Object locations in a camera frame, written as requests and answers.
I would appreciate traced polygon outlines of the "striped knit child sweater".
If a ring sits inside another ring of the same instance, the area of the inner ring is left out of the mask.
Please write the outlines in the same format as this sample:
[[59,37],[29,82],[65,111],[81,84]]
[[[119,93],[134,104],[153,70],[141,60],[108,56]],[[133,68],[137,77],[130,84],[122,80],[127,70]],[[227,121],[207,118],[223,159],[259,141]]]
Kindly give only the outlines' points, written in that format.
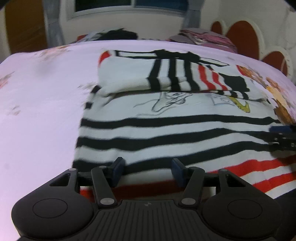
[[273,146],[295,124],[295,86],[258,61],[213,52],[105,50],[80,122],[73,167],[126,161],[118,192],[171,193],[171,161],[230,170],[272,198],[295,193],[295,151]]

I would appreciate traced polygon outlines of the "black clothes pile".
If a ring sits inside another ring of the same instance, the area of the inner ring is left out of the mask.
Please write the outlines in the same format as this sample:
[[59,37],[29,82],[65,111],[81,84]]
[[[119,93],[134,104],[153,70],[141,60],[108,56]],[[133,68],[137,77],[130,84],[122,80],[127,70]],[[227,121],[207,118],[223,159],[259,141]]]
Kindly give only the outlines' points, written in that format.
[[108,41],[108,40],[137,40],[138,34],[135,32],[127,31],[125,29],[110,30],[103,33],[97,41]]

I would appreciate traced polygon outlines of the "pink floral bed sheet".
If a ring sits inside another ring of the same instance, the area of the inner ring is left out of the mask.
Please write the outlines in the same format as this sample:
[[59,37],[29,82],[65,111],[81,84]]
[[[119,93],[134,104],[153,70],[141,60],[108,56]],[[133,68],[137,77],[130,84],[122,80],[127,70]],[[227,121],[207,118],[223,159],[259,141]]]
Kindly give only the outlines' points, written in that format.
[[159,49],[258,61],[208,47],[128,40],[18,53],[1,63],[1,240],[295,240],[295,193],[272,198],[227,169],[205,171],[198,206],[178,206],[183,190],[171,167],[174,192],[119,193],[125,164],[112,188],[117,206],[96,204],[91,170],[81,172],[73,161],[99,55]]

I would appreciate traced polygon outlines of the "red white scalloped headboard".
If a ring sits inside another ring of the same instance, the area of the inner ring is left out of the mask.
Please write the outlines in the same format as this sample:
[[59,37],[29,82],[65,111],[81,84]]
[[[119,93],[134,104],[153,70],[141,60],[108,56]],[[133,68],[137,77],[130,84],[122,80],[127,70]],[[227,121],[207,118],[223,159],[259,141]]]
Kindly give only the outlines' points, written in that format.
[[211,25],[211,31],[230,39],[237,47],[238,54],[273,66],[292,79],[293,63],[290,54],[281,46],[266,47],[262,31],[255,22],[242,19],[227,27],[224,20],[216,20]]

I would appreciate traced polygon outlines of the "folded pink grey bedding stack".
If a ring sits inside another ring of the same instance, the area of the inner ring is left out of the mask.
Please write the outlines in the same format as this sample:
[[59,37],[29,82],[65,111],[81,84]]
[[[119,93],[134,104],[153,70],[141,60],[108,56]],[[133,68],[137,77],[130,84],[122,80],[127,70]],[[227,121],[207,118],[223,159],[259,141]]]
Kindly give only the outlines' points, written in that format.
[[238,53],[237,47],[224,35],[200,28],[181,29],[177,35],[169,37],[167,41]]

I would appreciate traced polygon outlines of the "right grey curtain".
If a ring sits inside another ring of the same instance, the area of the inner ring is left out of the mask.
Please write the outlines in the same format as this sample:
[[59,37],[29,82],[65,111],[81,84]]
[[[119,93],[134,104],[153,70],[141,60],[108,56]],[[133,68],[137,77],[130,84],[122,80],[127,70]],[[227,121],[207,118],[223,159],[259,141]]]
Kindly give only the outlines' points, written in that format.
[[182,24],[183,29],[200,27],[204,2],[205,0],[188,0],[188,8]]

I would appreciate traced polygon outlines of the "grey curtain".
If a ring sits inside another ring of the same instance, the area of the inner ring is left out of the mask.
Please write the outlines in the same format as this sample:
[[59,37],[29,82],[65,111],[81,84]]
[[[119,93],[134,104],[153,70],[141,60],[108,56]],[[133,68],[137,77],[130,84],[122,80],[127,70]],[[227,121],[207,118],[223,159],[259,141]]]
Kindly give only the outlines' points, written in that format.
[[43,11],[46,27],[48,48],[58,47],[65,44],[62,27],[60,24],[60,0],[43,0]]
[[188,8],[182,24],[183,29],[200,27],[204,2],[205,0],[188,0]]

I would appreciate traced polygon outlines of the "left grey curtain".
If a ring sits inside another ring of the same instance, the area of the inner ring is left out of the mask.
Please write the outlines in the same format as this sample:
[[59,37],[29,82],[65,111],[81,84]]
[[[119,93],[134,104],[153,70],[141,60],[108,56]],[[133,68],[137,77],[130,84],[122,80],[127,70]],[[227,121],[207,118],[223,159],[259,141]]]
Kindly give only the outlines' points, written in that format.
[[60,24],[60,0],[43,0],[43,11],[46,27],[48,48],[58,47],[65,44],[62,27]]

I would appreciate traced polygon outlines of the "brown wooden door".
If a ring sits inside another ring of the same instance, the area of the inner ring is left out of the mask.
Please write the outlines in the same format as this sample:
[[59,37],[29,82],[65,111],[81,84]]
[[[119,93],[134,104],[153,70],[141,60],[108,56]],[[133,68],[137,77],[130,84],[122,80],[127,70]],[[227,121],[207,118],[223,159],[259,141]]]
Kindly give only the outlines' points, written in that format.
[[42,1],[9,1],[4,13],[8,44],[12,54],[47,48]]

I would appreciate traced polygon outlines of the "white framed window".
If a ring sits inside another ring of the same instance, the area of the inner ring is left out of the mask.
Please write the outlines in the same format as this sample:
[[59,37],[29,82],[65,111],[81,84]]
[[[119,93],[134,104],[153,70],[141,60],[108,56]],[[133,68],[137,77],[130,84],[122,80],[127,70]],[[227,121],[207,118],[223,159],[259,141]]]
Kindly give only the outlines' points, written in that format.
[[183,16],[188,1],[66,1],[67,18],[93,14],[148,13]]

